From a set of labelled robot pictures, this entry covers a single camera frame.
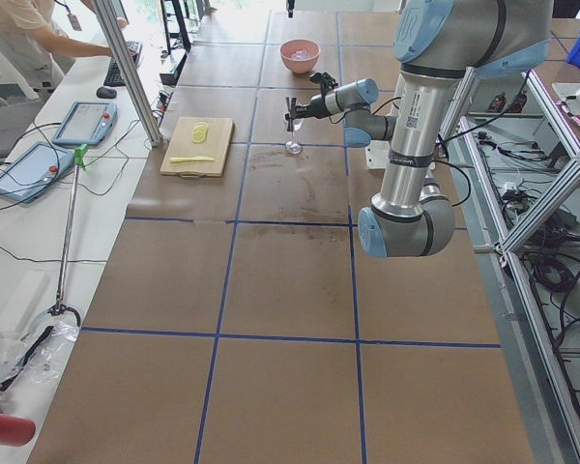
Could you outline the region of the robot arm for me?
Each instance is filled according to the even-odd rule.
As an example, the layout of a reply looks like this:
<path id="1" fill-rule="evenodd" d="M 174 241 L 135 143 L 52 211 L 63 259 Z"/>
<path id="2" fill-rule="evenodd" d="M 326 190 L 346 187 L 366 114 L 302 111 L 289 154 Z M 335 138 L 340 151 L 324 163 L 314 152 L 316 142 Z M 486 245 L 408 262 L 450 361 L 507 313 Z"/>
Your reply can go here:
<path id="1" fill-rule="evenodd" d="M 317 75 L 319 95 L 309 104 L 288 103 L 287 123 L 344 116 L 344 143 L 365 147 L 389 142 L 381 189 L 360 210 L 362 248 L 373 257 L 429 256 L 444 249 L 453 233 L 450 201 L 429 174 L 429 165 L 452 89 L 469 68 L 480 78 L 530 70 L 549 51 L 550 1 L 410 1 L 393 44 L 402 86 L 394 116 L 376 116 L 371 78 L 335 88 Z"/>

